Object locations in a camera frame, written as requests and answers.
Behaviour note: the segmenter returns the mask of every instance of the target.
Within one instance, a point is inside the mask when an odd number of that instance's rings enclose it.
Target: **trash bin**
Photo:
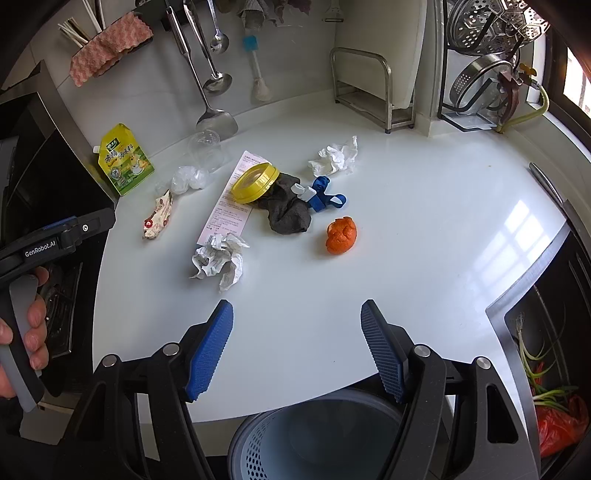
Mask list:
[[[254,415],[230,444],[230,478],[377,478],[401,422],[401,413],[392,405],[353,388]]]

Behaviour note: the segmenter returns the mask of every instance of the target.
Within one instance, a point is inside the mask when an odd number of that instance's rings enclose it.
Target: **snack wrapper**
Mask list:
[[[131,130],[115,125],[100,142],[99,165],[120,195],[125,195],[154,171]]]
[[[168,224],[170,212],[173,209],[173,195],[167,190],[164,195],[156,199],[156,208],[150,218],[144,220],[144,238],[156,238]]]

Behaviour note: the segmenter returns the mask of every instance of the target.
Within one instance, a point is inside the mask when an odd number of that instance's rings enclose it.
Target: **yellow lid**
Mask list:
[[[270,163],[259,163],[249,168],[232,186],[234,200],[238,203],[251,203],[262,197],[279,176]]]

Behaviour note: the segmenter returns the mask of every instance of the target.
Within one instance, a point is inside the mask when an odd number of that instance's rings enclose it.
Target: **kitchen counter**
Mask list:
[[[374,299],[390,323],[440,356],[494,364],[522,415],[515,383],[485,309],[540,256],[563,215],[501,135],[461,132],[427,138],[410,129],[385,135],[329,95],[285,100],[238,117],[224,142],[231,158],[205,190],[176,199],[153,241],[142,225],[154,205],[154,174],[123,197],[110,231],[95,304],[93,361],[151,355],[207,320],[220,299],[234,328],[209,390],[189,405],[193,421],[219,420],[294,404],[376,373],[359,312]],[[245,150],[280,171],[313,180],[307,160],[328,143],[358,136],[353,174],[331,177],[341,210],[313,214],[308,232],[281,236],[254,209],[239,283],[190,279],[196,239]],[[152,159],[157,171],[186,151],[182,141]],[[326,252],[326,228],[353,218],[355,246]],[[141,396],[140,419],[150,422]]]

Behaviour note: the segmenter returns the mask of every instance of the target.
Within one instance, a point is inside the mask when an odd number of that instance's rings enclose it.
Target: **cutting board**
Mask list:
[[[392,103],[407,108],[423,47],[427,0],[341,0],[345,21],[336,47],[378,53],[392,69]],[[385,100],[382,65],[374,59],[337,53],[337,78]]]

